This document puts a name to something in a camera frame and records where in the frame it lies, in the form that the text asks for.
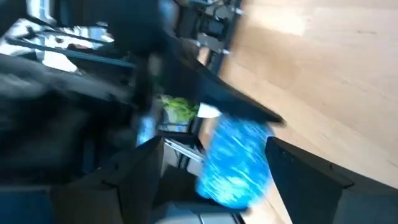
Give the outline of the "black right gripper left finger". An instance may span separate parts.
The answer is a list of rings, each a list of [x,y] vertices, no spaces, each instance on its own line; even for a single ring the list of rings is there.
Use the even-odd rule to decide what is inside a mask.
[[[164,140],[123,149],[94,172],[51,191],[59,223],[148,223],[159,186]]]

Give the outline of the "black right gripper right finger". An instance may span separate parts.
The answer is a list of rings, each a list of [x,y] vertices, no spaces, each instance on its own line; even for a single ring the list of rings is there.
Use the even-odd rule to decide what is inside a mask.
[[[265,153],[293,223],[397,224],[397,189],[277,137]]]

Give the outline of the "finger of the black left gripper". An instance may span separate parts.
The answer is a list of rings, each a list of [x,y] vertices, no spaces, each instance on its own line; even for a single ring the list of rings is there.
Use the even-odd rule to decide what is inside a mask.
[[[160,58],[156,82],[162,94],[205,103],[234,118],[285,123],[281,115],[233,88],[204,66],[197,59],[200,47],[196,41],[163,32],[150,38],[150,49]]]

